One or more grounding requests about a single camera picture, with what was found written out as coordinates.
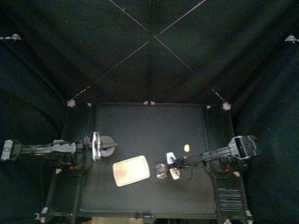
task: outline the black backdrop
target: black backdrop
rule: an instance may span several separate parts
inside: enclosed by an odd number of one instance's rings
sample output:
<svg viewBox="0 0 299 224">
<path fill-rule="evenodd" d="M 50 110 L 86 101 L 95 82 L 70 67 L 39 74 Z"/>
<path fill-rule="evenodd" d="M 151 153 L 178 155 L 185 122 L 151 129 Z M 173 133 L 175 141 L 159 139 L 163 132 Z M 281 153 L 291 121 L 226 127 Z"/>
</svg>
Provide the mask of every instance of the black backdrop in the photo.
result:
<svg viewBox="0 0 299 224">
<path fill-rule="evenodd" d="M 285 39 L 299 36 L 298 1 L 114 3 L 2 2 L 0 36 L 23 37 L 0 42 L 2 142 L 58 138 L 66 102 L 86 87 L 82 102 L 222 103 L 215 89 L 233 104 L 237 133 L 258 135 L 265 151 L 246 179 L 253 214 L 265 223 L 295 223 L 299 45 Z M 2 183 L 0 221 L 40 206 L 39 181 L 26 187 L 24 169 L 14 173 L 2 178 L 11 184 Z M 28 173 L 36 177 L 39 169 Z M 20 195 L 34 200 L 23 213 Z"/>
</svg>

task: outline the white object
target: white object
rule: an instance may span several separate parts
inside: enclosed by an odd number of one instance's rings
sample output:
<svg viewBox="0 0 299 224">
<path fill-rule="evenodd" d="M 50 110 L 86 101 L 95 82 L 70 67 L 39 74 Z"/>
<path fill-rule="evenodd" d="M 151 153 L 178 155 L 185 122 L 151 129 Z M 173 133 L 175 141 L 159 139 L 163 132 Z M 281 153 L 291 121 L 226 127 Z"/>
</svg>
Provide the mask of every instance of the white object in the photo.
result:
<svg viewBox="0 0 299 224">
<path fill-rule="evenodd" d="M 190 151 L 191 151 L 191 146 L 190 146 L 189 144 L 186 144 L 186 145 L 183 146 L 183 150 L 185 150 L 186 152 L 190 152 Z"/>
<path fill-rule="evenodd" d="M 299 39 L 295 38 L 294 35 L 290 35 L 290 36 L 286 38 L 286 40 L 285 40 L 285 42 L 294 42 L 294 43 L 295 43 L 295 41 L 299 42 Z"/>
<path fill-rule="evenodd" d="M 60 172 L 62 172 L 62 169 L 56 169 L 55 173 L 60 174 Z"/>
<path fill-rule="evenodd" d="M 239 171 L 234 171 L 234 174 L 239 178 Z"/>
<path fill-rule="evenodd" d="M 118 186 L 126 186 L 150 178 L 149 164 L 145 156 L 133 157 L 114 164 Z"/>
<path fill-rule="evenodd" d="M 75 101 L 74 99 L 70 99 L 70 100 L 67 101 L 67 104 L 68 104 L 68 107 L 70 107 L 70 108 L 74 108 L 74 107 L 77 106 L 77 101 Z"/>
<path fill-rule="evenodd" d="M 227 102 L 225 102 L 225 103 L 222 104 L 222 108 L 227 111 L 227 110 L 231 109 L 231 105 L 230 105 Z"/>
<path fill-rule="evenodd" d="M 167 158 L 167 164 L 173 164 L 174 160 L 175 160 L 175 155 L 173 152 L 169 152 L 166 154 L 166 158 Z M 181 171 L 177 168 L 170 169 L 170 173 L 173 174 L 173 179 L 179 179 L 181 178 Z"/>
</svg>

